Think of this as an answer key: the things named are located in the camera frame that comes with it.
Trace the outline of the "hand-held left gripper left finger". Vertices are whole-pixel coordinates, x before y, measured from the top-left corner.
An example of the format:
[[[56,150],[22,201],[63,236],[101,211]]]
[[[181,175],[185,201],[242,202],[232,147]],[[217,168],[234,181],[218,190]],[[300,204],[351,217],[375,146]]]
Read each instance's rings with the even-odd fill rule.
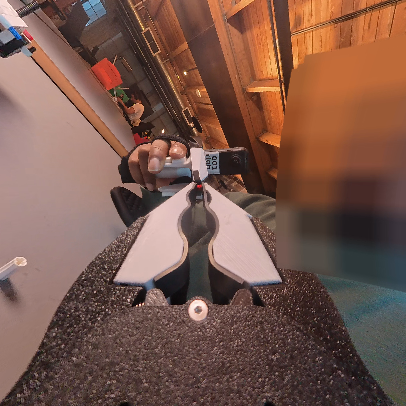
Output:
[[[187,184],[146,216],[115,274],[115,285],[157,288],[169,298],[188,284],[188,241],[182,220],[191,208],[194,188]]]

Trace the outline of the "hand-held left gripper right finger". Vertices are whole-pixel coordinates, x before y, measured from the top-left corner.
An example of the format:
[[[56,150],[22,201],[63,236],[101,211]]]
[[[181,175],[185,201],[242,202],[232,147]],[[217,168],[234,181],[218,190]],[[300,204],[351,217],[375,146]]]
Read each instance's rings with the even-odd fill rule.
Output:
[[[227,302],[240,289],[282,283],[252,216],[209,185],[202,185],[202,196],[213,234],[208,246],[213,300]]]

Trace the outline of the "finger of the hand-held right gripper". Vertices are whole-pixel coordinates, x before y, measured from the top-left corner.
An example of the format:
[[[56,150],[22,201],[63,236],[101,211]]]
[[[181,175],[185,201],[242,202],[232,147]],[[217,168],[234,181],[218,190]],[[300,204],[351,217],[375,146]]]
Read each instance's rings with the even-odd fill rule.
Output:
[[[204,150],[200,147],[191,149],[191,172],[195,183],[202,183],[208,177]]]

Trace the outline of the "grey desk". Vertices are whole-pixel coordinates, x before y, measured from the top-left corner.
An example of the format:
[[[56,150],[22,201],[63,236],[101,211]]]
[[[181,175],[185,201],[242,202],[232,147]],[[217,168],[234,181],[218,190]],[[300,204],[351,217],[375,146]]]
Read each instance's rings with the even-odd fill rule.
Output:
[[[32,58],[1,58],[1,399],[91,260],[124,230],[119,155]]]

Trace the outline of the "person's right hand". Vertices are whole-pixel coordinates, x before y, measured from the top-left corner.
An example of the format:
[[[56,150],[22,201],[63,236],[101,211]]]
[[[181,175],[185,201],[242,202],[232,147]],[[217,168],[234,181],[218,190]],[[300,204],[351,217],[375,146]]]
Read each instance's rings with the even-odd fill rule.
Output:
[[[166,140],[154,140],[150,144],[139,146],[129,157],[129,171],[136,183],[149,191],[167,186],[176,178],[156,179],[156,175],[165,165],[167,156],[172,160],[185,157],[187,147],[181,143]]]

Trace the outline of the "black mesh office chair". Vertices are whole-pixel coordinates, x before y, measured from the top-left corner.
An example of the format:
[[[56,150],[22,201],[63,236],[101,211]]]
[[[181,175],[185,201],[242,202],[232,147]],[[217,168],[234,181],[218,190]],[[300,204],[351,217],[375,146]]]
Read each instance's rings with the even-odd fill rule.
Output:
[[[148,212],[142,197],[124,187],[117,186],[111,189],[110,196],[126,227],[131,226]]]

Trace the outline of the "orange box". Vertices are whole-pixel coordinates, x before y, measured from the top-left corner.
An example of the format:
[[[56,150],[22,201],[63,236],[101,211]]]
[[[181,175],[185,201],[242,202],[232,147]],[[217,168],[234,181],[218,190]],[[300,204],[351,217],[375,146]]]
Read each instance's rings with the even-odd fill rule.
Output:
[[[123,83],[118,69],[107,58],[92,66],[91,70],[108,91]]]

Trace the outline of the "white beam piece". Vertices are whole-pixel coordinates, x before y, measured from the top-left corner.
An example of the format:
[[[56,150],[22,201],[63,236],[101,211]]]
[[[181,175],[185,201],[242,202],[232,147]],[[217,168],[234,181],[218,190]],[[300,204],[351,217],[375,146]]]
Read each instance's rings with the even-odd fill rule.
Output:
[[[10,277],[13,272],[17,271],[20,267],[27,265],[26,258],[22,256],[15,257],[13,260],[9,261],[7,264],[0,267],[0,280],[4,281]]]

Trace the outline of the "black building-brick model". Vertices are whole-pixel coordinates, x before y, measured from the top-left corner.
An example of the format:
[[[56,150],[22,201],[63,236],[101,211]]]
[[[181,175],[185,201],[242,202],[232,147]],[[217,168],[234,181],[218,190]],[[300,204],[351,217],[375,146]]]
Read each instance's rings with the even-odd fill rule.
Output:
[[[8,58],[22,52],[31,57],[37,49],[33,46],[33,37],[26,29],[10,27],[0,33],[0,57]]]

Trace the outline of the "metal ventilation duct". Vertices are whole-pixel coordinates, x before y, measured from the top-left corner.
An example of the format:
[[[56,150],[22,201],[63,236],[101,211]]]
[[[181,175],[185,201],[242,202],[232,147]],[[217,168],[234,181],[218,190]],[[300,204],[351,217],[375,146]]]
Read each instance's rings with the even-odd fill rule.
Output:
[[[128,30],[129,36],[136,45],[136,50],[145,63],[146,72],[153,83],[162,103],[175,121],[179,133],[190,132],[193,136],[199,136],[199,133],[192,125],[189,125],[182,111],[186,105],[172,80],[160,53],[154,55],[150,50],[147,40],[144,38],[143,31],[148,29],[142,15],[132,1],[117,1],[117,8],[123,18],[123,23]]]

